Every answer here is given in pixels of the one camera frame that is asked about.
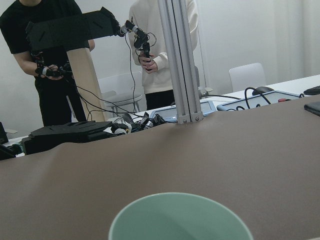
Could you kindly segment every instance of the black mouse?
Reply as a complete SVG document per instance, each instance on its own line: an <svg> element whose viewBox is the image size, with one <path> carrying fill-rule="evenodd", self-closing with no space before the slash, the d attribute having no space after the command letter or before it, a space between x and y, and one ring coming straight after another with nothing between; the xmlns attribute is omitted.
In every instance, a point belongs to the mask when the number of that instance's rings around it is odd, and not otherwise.
<svg viewBox="0 0 320 240"><path fill-rule="evenodd" d="M258 86L255 90L253 90L252 95L264 94L267 92L274 91L271 87L268 86Z"/></svg>

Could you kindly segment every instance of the green cup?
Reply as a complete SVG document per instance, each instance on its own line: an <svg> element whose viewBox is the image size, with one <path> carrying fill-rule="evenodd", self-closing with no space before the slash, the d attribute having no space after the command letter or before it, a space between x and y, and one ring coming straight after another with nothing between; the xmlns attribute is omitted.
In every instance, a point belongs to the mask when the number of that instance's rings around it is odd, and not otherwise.
<svg viewBox="0 0 320 240"><path fill-rule="evenodd" d="M179 192L142 197L113 220L108 240L253 240L242 220L211 199Z"/></svg>

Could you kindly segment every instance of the white sweatshirt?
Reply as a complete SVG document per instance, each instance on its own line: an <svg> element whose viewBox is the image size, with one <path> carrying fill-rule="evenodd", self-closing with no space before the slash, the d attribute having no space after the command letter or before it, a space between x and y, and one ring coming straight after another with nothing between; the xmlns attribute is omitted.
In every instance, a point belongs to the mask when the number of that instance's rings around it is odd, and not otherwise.
<svg viewBox="0 0 320 240"><path fill-rule="evenodd" d="M192 49L197 46L198 39L198 9L195 0L185 0L187 16L190 28ZM161 18L158 7L158 0L137 0L130 8L129 20L133 21L145 33L153 33L156 36L156 44L150 48L154 54L154 61L157 64L158 72L151 74L142 70L142 85L145 94L172 90L170 69L168 64L167 50L162 30ZM134 48L135 34L129 33L129 40L132 49L132 56L136 65L139 51ZM150 34L150 46L154 43L154 37Z"/></svg>

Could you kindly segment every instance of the black t-shirt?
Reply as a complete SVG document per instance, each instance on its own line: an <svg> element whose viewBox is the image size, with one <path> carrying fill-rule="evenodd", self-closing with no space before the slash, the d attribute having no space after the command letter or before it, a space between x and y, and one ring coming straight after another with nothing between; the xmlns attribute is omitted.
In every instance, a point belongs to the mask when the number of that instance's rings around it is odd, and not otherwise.
<svg viewBox="0 0 320 240"><path fill-rule="evenodd" d="M39 23L81 13L74 0L42 0L36 6L24 6L16 0L0 17L0 29L12 54L31 52L26 34L29 22ZM68 57L61 46L45 49L43 59L46 66L63 66Z"/></svg>

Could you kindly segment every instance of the keyboard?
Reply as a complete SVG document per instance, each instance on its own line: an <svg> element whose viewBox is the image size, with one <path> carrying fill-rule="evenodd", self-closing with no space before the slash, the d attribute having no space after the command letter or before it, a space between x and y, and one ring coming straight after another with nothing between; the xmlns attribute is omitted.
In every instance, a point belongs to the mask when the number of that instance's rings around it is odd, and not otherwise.
<svg viewBox="0 0 320 240"><path fill-rule="evenodd" d="M315 86L315 87L309 88L309 89L305 90L303 93L306 95L320 94L320 86Z"/></svg>

